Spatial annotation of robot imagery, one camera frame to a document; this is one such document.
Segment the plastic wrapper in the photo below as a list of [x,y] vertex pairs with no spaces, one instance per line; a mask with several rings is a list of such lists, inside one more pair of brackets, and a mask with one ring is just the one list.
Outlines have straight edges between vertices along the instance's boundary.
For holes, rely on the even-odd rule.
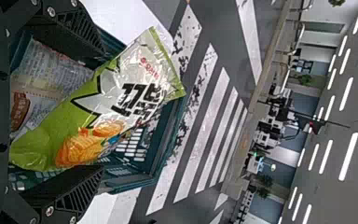
[[110,154],[120,136],[186,95],[155,28],[143,32],[93,79],[15,141],[10,161],[35,171],[69,168]]
[[61,100],[92,79],[93,71],[31,39],[11,75],[11,135],[35,129]]

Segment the teal shopping basket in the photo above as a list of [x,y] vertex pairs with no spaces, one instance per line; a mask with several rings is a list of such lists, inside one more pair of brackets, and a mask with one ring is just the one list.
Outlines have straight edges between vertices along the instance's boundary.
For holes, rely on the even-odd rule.
[[[101,63],[118,55],[125,48],[125,45],[104,30],[99,29],[99,34],[106,51],[109,52],[99,59]],[[10,54],[12,71],[20,64],[31,38],[32,34],[23,32],[14,42],[16,46],[11,48]],[[130,139],[121,142],[114,152],[96,162],[104,166],[99,193],[116,194],[157,182],[166,160],[172,155],[185,101],[181,98],[163,106],[160,113],[153,117],[145,127],[135,130]],[[26,171],[10,164],[8,181],[14,190],[23,191],[62,172]]]

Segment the floor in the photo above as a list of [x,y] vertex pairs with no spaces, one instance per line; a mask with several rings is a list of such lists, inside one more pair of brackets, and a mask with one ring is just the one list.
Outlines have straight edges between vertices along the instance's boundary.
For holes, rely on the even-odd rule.
[[227,223],[235,201],[220,189],[279,9],[266,19],[270,0],[175,0],[161,5],[167,10],[159,1],[82,2],[126,44],[151,25],[166,27],[188,101],[174,155],[156,186],[99,195],[79,223]]

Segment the red logo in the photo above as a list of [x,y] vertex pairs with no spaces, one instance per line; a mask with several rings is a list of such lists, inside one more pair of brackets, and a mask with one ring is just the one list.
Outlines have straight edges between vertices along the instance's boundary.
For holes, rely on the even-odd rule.
[[140,65],[143,66],[148,73],[150,73],[154,78],[158,78],[158,72],[153,68],[153,66],[147,62],[145,57],[141,58]]

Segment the green snack package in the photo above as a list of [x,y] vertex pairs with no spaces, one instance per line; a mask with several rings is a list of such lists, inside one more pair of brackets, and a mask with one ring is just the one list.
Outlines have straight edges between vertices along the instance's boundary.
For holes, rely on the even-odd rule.
[[162,38],[152,27],[98,68],[90,82],[13,142],[10,162],[47,171],[96,161],[114,151],[126,131],[185,96]]

